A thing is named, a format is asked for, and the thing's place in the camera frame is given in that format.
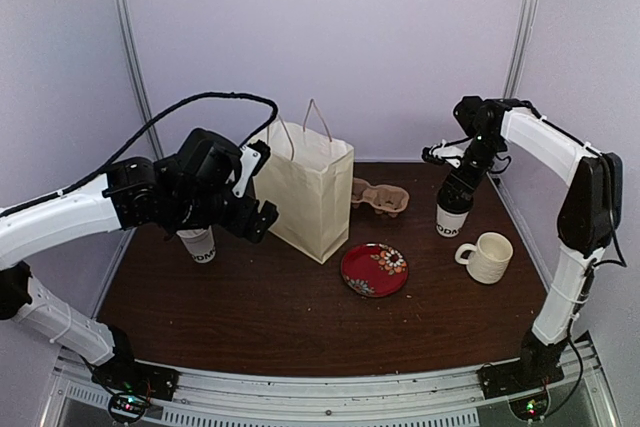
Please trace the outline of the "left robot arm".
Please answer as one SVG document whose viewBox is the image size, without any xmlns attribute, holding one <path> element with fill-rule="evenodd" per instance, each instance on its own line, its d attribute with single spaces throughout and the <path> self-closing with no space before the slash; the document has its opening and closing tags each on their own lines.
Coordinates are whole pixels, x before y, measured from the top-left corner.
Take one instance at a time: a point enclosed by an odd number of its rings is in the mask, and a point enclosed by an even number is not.
<svg viewBox="0 0 640 427">
<path fill-rule="evenodd" d="M 103 368 L 121 390 L 137 389 L 144 371 L 126 334 L 53 295 L 31 273 L 26 258 L 82 237 L 145 224 L 156 224 L 168 235 L 207 234 L 219 225 L 258 243 L 278 212 L 271 202 L 251 196 L 247 187 L 270 155 L 262 140 L 238 147 L 197 128 L 168 158 L 118 161 L 68 193 L 54 192 L 42 202 L 3 210 L 2 319 L 27 325 Z"/>
</svg>

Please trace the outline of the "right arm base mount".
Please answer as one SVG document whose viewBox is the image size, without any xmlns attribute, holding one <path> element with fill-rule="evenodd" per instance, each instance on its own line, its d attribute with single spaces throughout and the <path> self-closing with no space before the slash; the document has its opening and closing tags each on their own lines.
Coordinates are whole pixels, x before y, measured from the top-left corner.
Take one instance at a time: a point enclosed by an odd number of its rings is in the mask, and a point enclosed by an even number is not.
<svg viewBox="0 0 640 427">
<path fill-rule="evenodd" d="M 486 364 L 477 371 L 477 376 L 486 400 L 539 389 L 545 384 L 564 379 L 561 367 L 554 367 L 546 374 L 527 377 L 521 371 L 518 361 L 496 365 Z"/>
</svg>

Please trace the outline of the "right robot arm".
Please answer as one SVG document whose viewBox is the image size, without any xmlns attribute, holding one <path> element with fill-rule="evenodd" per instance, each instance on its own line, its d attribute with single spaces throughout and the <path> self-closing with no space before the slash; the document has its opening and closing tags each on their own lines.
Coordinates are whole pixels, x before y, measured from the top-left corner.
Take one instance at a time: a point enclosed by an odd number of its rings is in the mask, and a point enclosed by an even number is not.
<svg viewBox="0 0 640 427">
<path fill-rule="evenodd" d="M 466 96 L 454 107 L 453 116 L 466 147 L 441 142 L 423 152 L 424 158 L 451 166 L 437 194 L 441 236 L 452 237 L 461 230 L 475 191 L 510 146 L 540 161 L 566 188 L 556 220 L 558 265 L 512 368 L 517 385 L 530 389 L 558 366 L 595 271 L 607 261 L 606 249 L 619 245 L 623 163 L 617 154 L 602 152 L 554 125 L 528 101 Z"/>
</svg>

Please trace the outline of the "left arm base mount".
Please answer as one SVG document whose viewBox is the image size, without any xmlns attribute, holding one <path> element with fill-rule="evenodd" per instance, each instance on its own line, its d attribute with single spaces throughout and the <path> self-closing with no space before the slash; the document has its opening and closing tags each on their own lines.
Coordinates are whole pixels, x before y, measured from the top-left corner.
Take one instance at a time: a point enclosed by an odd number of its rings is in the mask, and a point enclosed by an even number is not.
<svg viewBox="0 0 640 427">
<path fill-rule="evenodd" d="M 95 367 L 92 369 L 91 380 L 110 391 L 135 394 L 144 399 L 171 401 L 178 386 L 179 372 L 135 362 L 131 369 Z"/>
</svg>

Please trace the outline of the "black plastic cup lid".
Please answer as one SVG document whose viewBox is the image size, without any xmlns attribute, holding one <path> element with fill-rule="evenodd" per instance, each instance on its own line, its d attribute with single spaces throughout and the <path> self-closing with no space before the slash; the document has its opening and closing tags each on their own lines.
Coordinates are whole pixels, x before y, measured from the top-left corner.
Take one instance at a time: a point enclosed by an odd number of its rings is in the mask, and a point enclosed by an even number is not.
<svg viewBox="0 0 640 427">
<path fill-rule="evenodd" d="M 446 196 L 442 193 L 439 193 L 437 196 L 437 206 L 446 212 L 456 215 L 469 212 L 473 204 L 474 201 L 472 197 Z"/>
</svg>

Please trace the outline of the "white paper cup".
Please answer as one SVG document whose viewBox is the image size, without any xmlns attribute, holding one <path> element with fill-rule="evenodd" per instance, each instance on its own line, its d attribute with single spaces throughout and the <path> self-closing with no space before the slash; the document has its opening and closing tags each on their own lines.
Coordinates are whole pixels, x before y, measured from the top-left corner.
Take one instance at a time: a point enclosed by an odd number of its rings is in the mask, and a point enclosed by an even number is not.
<svg viewBox="0 0 640 427">
<path fill-rule="evenodd" d="M 454 213 L 441 206 L 436 208 L 436 232 L 445 238 L 456 237 L 468 216 L 468 212 Z"/>
</svg>

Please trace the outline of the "paper cup with straws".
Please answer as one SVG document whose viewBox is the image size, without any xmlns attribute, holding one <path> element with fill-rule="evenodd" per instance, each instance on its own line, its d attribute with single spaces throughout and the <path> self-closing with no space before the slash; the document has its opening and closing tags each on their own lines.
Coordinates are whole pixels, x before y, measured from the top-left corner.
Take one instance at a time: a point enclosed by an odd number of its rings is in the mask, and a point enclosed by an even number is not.
<svg viewBox="0 0 640 427">
<path fill-rule="evenodd" d="M 177 235 L 196 263 L 208 263 L 215 258 L 216 245 L 211 228 L 181 230 Z"/>
</svg>

